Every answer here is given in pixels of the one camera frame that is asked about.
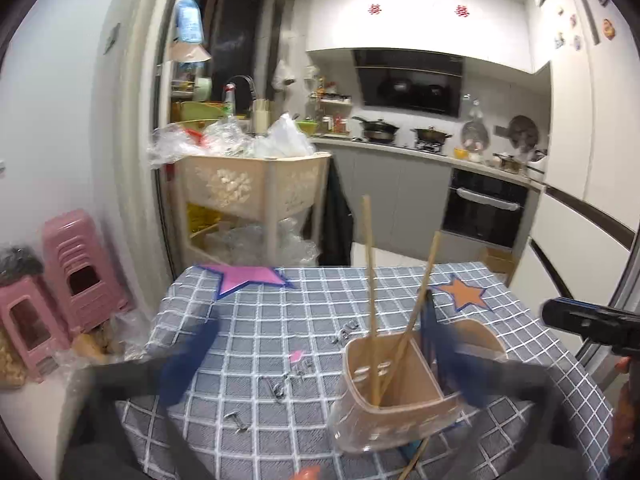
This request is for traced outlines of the person's left hand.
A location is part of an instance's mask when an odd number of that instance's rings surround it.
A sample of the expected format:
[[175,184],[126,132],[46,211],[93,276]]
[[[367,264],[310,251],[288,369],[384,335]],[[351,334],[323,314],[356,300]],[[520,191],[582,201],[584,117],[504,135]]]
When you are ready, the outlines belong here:
[[318,480],[320,478],[321,467],[319,465],[312,465],[304,467],[299,472],[296,472],[290,480]]

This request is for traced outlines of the person's right hand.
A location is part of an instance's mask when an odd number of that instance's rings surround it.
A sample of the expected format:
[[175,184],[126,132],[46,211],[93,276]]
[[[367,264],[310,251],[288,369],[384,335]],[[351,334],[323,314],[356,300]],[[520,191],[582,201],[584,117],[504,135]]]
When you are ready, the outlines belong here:
[[638,418],[636,406],[631,401],[629,380],[626,380],[620,388],[613,414],[611,437],[608,440],[608,454],[611,460],[619,460],[630,452],[634,444],[634,426]]

